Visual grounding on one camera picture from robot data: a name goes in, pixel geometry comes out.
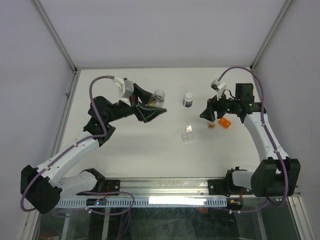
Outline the aluminium mounting rail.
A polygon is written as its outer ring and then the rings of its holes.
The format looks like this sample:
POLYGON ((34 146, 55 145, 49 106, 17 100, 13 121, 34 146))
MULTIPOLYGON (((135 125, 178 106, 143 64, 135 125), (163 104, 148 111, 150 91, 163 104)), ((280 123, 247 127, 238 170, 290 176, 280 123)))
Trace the aluminium mounting rail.
MULTIPOLYGON (((64 177, 57 184, 49 182, 46 177, 39 176, 30 188, 28 182, 21 181, 20 192, 33 205, 52 203, 54 206, 60 200, 78 193, 92 194, 98 181, 105 180, 103 175, 93 175, 84 171, 79 175, 64 177)), ((120 190, 137 195, 209 195, 208 180, 199 179, 127 179, 120 180, 120 190)))

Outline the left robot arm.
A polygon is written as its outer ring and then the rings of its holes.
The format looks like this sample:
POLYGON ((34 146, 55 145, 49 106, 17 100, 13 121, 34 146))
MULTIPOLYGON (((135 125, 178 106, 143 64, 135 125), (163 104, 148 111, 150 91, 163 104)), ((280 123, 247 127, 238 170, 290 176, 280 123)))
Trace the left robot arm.
POLYGON ((90 120, 83 130, 65 149, 36 167, 27 165, 21 171, 21 209, 26 211, 27 200, 33 210, 41 214, 50 212, 59 201, 72 195, 100 194, 106 190, 106 178, 96 169, 82 170, 78 175, 66 177, 66 173, 80 160, 104 145, 116 128, 110 123, 135 116, 148 123, 165 113, 163 107, 149 106, 152 93, 135 83, 130 83, 127 101, 112 103, 103 96, 90 98, 90 120))

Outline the aluminium frame left post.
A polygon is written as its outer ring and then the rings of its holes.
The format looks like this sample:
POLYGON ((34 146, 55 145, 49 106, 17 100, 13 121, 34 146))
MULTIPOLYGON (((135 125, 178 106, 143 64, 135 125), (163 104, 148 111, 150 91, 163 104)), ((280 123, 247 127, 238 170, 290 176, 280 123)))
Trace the aluminium frame left post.
POLYGON ((49 15, 47 14, 44 6, 42 5, 40 0, 31 0, 32 5, 34 6, 36 12, 38 13, 41 21, 43 22, 45 28, 47 29, 49 35, 51 36, 53 42, 55 43, 57 49, 59 50, 60 54, 64 58, 65 62, 67 63, 68 67, 71 69, 73 73, 77 72, 77 67, 72 60, 70 54, 68 53, 65 45, 62 42, 57 30, 55 29, 49 15))

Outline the aluminium frame post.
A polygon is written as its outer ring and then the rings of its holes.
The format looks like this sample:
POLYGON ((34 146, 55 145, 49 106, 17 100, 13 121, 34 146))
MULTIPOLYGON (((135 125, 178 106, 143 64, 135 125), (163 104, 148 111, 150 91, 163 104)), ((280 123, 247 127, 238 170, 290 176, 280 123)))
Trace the aluminium frame post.
POLYGON ((270 45, 273 37, 275 36, 278 28, 280 27, 282 21, 284 20, 284 18, 287 15, 288 10, 290 9, 290 7, 292 6, 292 4, 294 3, 294 0, 285 0, 276 16, 276 18, 274 19, 266 37, 264 38, 257 54, 255 55, 255 58, 253 60, 253 62, 250 65, 250 69, 254 70, 258 63, 260 62, 260 60, 262 59, 265 51, 267 50, 268 46, 270 45))
POLYGON ((60 54, 64 58, 65 62, 67 63, 68 67, 71 69, 73 73, 77 72, 77 67, 72 60, 70 54, 68 53, 65 45, 62 42, 57 30, 55 29, 49 15, 47 14, 44 6, 42 5, 40 0, 31 0, 32 5, 34 6, 36 12, 38 13, 41 21, 43 22, 45 28, 47 29, 49 35, 51 36, 53 42, 55 43, 57 49, 59 50, 60 54))

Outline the orange pill organizer box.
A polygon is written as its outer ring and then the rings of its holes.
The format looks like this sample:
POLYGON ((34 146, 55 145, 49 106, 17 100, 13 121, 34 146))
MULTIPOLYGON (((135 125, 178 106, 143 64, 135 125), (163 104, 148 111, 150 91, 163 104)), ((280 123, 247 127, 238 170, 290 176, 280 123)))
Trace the orange pill organizer box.
POLYGON ((218 123, 225 129, 228 129, 231 126, 231 122, 226 119, 225 117, 222 117, 218 120, 218 123))

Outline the clear glass pill vial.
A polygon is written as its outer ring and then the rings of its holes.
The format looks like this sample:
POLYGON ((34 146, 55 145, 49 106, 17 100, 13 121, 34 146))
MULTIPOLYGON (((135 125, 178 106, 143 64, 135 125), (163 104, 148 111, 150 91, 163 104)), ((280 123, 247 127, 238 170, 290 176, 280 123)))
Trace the clear glass pill vial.
POLYGON ((162 108, 165 103, 165 96, 166 96, 166 94, 164 91, 157 89, 151 95, 147 105, 150 107, 162 108))

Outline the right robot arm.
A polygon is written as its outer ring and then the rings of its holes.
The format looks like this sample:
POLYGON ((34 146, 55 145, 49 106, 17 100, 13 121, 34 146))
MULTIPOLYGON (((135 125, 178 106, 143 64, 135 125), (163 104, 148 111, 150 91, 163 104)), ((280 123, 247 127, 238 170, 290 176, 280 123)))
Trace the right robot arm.
POLYGON ((256 102, 251 83, 237 83, 235 95, 226 97, 226 83, 213 81, 216 95, 207 100, 200 114, 210 122, 222 120, 225 114, 236 115, 251 135, 260 163, 255 171, 229 169, 222 180, 214 180, 209 189, 226 197, 248 190, 256 197, 292 196, 298 181, 301 165, 283 150, 268 121, 267 111, 256 102))

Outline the clear pill organizer box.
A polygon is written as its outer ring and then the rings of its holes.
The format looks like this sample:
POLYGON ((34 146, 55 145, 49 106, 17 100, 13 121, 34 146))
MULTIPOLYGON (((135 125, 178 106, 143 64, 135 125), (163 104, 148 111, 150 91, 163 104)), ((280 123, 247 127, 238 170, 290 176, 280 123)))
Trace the clear pill organizer box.
POLYGON ((195 139, 193 127, 191 124, 187 124, 181 133, 181 139, 184 143, 191 142, 195 139))

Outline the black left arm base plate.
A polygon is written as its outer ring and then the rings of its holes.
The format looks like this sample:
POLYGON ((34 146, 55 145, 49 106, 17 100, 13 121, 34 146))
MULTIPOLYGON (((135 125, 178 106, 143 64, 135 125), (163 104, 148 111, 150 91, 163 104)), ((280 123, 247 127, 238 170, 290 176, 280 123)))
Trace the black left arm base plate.
POLYGON ((121 181, 119 179, 105 179, 105 180, 99 180, 96 184, 96 186, 89 190, 89 192, 92 193, 84 193, 80 192, 77 193, 78 196, 84 196, 84 195, 94 195, 94 193, 98 193, 99 195, 106 195, 107 193, 111 193, 111 196, 118 196, 120 191, 120 183, 121 181))

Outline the white pill bottle blue label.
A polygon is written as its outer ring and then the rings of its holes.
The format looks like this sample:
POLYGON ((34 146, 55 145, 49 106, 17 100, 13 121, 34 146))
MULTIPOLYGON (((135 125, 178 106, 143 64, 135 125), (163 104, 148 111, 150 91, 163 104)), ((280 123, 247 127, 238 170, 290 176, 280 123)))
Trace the white pill bottle blue label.
POLYGON ((183 98, 183 106, 190 108, 193 104, 193 94, 191 92, 186 92, 183 98))

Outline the aluminium frame right post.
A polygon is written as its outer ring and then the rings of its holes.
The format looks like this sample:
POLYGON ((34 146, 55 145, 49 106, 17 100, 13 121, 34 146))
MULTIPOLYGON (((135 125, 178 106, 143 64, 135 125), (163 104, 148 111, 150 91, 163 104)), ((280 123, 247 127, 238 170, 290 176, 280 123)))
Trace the aluminium frame right post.
POLYGON ((294 0, 285 0, 276 16, 276 18, 274 19, 266 37, 264 38, 257 54, 255 55, 255 58, 253 60, 253 62, 250 65, 250 69, 254 70, 258 63, 260 62, 260 60, 262 59, 265 51, 267 50, 268 46, 270 45, 273 37, 275 36, 278 28, 280 27, 282 21, 284 20, 284 18, 287 15, 288 10, 290 9, 290 7, 292 6, 292 4, 294 3, 294 0))

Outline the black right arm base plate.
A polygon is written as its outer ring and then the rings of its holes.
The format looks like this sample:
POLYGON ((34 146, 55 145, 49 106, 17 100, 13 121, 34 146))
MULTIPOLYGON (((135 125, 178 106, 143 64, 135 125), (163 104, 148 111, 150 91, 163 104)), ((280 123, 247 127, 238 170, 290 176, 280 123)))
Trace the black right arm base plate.
POLYGON ((229 180, 224 178, 219 179, 209 179, 207 181, 208 194, 222 195, 225 197, 230 197, 231 195, 252 195, 253 192, 245 187, 236 186, 229 180))

